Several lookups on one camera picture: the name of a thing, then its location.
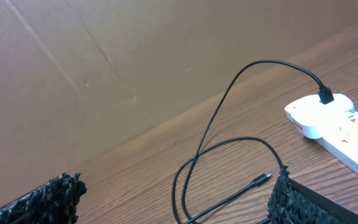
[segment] cable plug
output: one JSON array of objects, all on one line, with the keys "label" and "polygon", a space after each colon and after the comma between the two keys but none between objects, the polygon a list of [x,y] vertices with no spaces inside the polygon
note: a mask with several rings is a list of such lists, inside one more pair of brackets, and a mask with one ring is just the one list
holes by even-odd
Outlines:
[{"label": "cable plug", "polygon": [[250,184],[254,185],[254,187],[258,187],[268,181],[271,178],[272,174],[262,174],[255,178]]},{"label": "cable plug", "polygon": [[320,88],[320,91],[318,92],[318,96],[320,97],[321,103],[324,105],[334,101],[334,95],[331,89],[326,86]]}]

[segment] power strip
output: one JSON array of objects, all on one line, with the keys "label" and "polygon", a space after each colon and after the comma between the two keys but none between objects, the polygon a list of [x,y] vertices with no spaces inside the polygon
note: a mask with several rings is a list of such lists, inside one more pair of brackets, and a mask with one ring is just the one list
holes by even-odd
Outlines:
[{"label": "power strip", "polygon": [[306,96],[286,106],[285,112],[300,133],[358,174],[358,112],[348,97],[334,94],[334,101],[323,105],[318,95]]}]

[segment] cardboard panel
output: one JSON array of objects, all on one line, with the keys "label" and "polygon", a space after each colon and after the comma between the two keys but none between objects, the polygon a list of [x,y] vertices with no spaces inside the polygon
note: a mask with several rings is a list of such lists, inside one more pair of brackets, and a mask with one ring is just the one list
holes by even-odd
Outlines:
[{"label": "cardboard panel", "polygon": [[0,1],[0,206],[114,144]]},{"label": "cardboard panel", "polygon": [[219,93],[245,64],[358,20],[355,0],[73,2],[154,124]]},{"label": "cardboard panel", "polygon": [[121,83],[69,1],[13,0],[80,96],[119,144],[150,128],[136,97]]}]

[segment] brown tabletop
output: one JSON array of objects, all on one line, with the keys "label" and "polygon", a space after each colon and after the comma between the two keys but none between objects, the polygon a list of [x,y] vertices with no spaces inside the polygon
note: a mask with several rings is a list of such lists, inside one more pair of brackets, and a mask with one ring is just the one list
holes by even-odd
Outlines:
[{"label": "brown tabletop", "polygon": [[[287,60],[317,74],[333,92],[347,95],[358,110],[358,22]],[[206,143],[210,146],[235,136],[260,137],[277,150],[289,166],[291,178],[358,213],[358,175],[316,142],[304,138],[285,116],[284,107],[316,94],[317,84],[281,65],[259,74],[250,69],[243,76],[243,82],[224,102]],[[79,222],[175,223],[170,200],[173,176],[194,156],[221,97],[212,97],[71,170],[82,172],[88,186],[78,206]],[[178,181],[178,208],[186,171]],[[264,172],[273,173],[274,178],[201,218],[202,223],[256,223],[264,219],[278,164],[257,142],[228,144],[200,157],[186,195],[190,213],[196,215]],[[186,221],[181,210],[180,215]]]}]

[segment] black textured object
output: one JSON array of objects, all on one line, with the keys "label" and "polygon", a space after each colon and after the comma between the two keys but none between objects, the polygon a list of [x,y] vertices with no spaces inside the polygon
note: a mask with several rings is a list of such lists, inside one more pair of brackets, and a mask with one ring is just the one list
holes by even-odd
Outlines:
[{"label": "black textured object", "polygon": [[62,173],[43,186],[0,208],[0,223],[71,224],[78,216],[76,206],[86,193],[85,183]]},{"label": "black textured object", "polygon": [[272,224],[358,224],[357,214],[291,180],[288,175],[285,166],[267,204],[267,217]]}]

